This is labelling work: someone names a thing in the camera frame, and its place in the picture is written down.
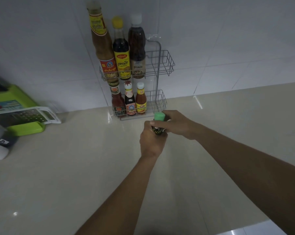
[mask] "person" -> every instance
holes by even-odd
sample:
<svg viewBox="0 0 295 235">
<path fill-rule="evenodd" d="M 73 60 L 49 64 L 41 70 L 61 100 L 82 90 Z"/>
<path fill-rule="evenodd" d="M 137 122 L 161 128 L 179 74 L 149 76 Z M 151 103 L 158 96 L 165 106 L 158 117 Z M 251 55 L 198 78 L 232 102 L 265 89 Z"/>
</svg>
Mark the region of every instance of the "person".
<svg viewBox="0 0 295 235">
<path fill-rule="evenodd" d="M 199 142 L 257 207 L 285 233 L 295 234 L 295 166 L 193 122 L 176 110 L 163 112 L 170 121 L 144 123 L 138 163 L 76 235 L 134 233 L 150 174 L 165 146 L 166 132 Z M 151 126 L 166 132 L 158 136 Z"/>
</svg>

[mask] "yellow bottle cap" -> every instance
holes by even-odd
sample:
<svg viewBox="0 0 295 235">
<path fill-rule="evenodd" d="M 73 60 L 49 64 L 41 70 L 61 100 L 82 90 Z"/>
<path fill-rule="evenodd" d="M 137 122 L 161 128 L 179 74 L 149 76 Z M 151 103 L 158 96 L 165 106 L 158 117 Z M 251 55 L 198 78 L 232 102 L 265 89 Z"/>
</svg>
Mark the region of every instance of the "yellow bottle cap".
<svg viewBox="0 0 295 235">
<path fill-rule="evenodd" d="M 121 29 L 124 25 L 120 16 L 114 16 L 111 22 L 113 23 L 114 29 Z"/>
</svg>

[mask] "wire basket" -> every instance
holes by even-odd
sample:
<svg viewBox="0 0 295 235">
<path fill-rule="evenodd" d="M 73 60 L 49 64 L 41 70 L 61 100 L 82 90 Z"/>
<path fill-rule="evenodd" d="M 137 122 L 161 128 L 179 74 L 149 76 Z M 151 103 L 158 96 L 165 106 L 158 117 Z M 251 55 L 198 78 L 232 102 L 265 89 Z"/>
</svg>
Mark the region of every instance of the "wire basket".
<svg viewBox="0 0 295 235">
<path fill-rule="evenodd" d="M 164 75 L 164 74 L 169 75 L 173 72 L 173 67 L 175 66 L 175 63 L 173 62 L 173 59 L 171 58 L 168 50 L 147 51 L 147 52 L 145 52 L 145 54 L 146 54 L 146 57 L 145 57 L 145 65 L 146 65 L 145 77 Z M 106 74 L 103 73 L 101 67 L 99 67 L 99 70 L 101 72 L 102 79 L 104 81 L 107 81 L 107 79 L 120 78 L 120 77 L 114 77 L 114 78 L 106 77 Z"/>
<path fill-rule="evenodd" d="M 137 113 L 133 116 L 129 116 L 125 112 L 125 114 L 121 115 L 123 117 L 120 117 L 120 115 L 119 115 L 119 117 L 120 117 L 119 119 L 123 121 L 123 120 L 130 120 L 130 119 L 153 117 L 155 112 L 161 112 L 166 109 L 167 101 L 166 101 L 165 95 L 162 90 L 146 91 L 145 95 L 146 95 L 146 99 L 147 99 L 145 114 L 140 115 Z M 116 112 L 117 111 L 114 111 L 114 108 L 113 108 L 114 116 L 118 117 Z"/>
</svg>

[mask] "white plastic grater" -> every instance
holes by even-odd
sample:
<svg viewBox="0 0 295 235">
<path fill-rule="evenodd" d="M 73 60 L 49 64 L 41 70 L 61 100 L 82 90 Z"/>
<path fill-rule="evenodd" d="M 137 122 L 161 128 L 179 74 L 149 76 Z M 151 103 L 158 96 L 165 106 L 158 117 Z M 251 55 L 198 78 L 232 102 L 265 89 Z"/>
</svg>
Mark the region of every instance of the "white plastic grater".
<svg viewBox="0 0 295 235">
<path fill-rule="evenodd" d="M 30 122 L 41 122 L 42 124 L 61 123 L 56 114 L 50 108 L 44 106 L 0 112 L 0 125 L 4 128 Z"/>
</svg>

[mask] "glossy countertop surface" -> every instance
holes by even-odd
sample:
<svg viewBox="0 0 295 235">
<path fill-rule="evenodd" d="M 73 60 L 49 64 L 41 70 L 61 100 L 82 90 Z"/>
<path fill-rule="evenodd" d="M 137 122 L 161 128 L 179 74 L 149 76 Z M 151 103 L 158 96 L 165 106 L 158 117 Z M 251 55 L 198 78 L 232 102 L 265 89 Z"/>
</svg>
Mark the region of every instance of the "glossy countertop surface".
<svg viewBox="0 0 295 235">
<path fill-rule="evenodd" d="M 295 83 L 167 102 L 295 165 Z M 74 234 L 138 161 L 146 119 L 119 121 L 106 107 L 60 117 L 62 124 L 21 137 L 0 161 L 0 234 Z M 267 219 L 197 142 L 170 134 L 136 234 L 218 234 Z"/>
</svg>

